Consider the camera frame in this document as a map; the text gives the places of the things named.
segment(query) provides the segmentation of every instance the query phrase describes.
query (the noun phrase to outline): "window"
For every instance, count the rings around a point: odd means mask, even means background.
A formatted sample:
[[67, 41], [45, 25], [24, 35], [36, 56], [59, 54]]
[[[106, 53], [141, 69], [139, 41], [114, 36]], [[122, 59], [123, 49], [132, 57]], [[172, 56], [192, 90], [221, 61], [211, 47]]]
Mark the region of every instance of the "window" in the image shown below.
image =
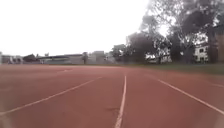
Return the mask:
[[204, 59], [204, 57], [200, 57], [200, 61], [204, 61], [205, 59]]
[[203, 48], [199, 49], [199, 52], [200, 53], [204, 52], [204, 49]]

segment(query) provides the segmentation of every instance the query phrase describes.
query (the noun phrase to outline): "low building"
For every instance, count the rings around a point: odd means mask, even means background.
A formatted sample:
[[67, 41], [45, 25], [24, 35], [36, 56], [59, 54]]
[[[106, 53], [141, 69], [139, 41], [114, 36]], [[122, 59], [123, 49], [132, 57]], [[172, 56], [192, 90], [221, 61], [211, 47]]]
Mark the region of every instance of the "low building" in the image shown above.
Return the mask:
[[208, 62], [207, 50], [208, 50], [207, 43], [196, 45], [194, 52], [196, 62]]
[[42, 64], [83, 64], [82, 54], [45, 56], [36, 58]]

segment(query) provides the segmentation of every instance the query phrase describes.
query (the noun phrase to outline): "grass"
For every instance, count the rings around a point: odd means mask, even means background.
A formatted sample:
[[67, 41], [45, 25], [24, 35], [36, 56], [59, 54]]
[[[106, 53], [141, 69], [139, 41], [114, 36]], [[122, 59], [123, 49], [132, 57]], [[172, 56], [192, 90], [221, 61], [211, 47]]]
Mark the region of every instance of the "grass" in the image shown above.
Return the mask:
[[224, 64], [65, 64], [66, 66], [117, 66], [117, 67], [142, 67], [153, 68], [158, 70], [174, 70], [184, 72], [198, 72], [207, 74], [224, 75]]
[[150, 65], [147, 67], [161, 70], [176, 70], [185, 72], [200, 72], [207, 74], [224, 75], [224, 64], [162, 64]]

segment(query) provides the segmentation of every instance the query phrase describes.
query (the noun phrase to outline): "sky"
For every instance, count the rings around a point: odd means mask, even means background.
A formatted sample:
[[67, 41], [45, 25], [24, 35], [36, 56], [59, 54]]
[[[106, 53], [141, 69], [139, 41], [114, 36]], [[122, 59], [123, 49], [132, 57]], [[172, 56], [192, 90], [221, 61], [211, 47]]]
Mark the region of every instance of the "sky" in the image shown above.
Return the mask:
[[148, 0], [1, 0], [3, 54], [110, 51], [138, 30]]

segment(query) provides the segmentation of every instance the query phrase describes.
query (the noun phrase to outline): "running track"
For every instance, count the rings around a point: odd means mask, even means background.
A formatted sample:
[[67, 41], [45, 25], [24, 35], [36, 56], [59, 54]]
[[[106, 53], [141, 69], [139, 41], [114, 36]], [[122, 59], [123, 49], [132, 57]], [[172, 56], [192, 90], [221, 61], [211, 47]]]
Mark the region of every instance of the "running track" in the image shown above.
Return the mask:
[[0, 128], [223, 128], [222, 76], [0, 66]]

